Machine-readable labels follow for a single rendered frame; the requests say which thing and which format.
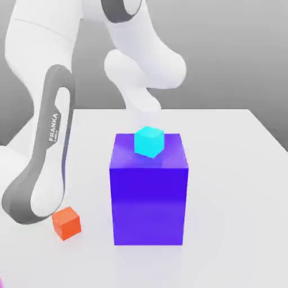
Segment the large purple box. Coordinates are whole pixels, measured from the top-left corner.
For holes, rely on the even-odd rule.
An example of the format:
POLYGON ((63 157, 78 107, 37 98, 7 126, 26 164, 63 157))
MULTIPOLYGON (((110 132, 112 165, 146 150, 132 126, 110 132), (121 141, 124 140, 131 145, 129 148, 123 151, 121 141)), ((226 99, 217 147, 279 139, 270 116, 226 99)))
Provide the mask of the large purple box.
POLYGON ((166 134, 155 158, 134 153, 117 134, 109 166, 115 245, 182 245, 188 163, 179 134, 166 134))

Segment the small cyan cube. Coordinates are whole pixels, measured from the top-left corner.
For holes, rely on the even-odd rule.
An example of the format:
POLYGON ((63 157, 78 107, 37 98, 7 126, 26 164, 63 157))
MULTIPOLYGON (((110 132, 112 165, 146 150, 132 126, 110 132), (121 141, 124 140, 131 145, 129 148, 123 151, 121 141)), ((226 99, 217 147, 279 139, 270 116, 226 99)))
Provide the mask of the small cyan cube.
POLYGON ((164 131, 143 127, 134 134, 134 152, 148 158, 155 158, 164 149, 164 131))

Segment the small orange cube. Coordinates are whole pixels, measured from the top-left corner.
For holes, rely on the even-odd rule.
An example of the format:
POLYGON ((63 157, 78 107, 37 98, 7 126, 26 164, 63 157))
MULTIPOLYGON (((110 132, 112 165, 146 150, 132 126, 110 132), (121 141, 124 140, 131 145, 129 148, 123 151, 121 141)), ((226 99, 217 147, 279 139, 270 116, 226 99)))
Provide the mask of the small orange cube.
POLYGON ((64 241, 82 231, 80 217, 72 207, 64 208, 52 215, 55 232, 64 241))

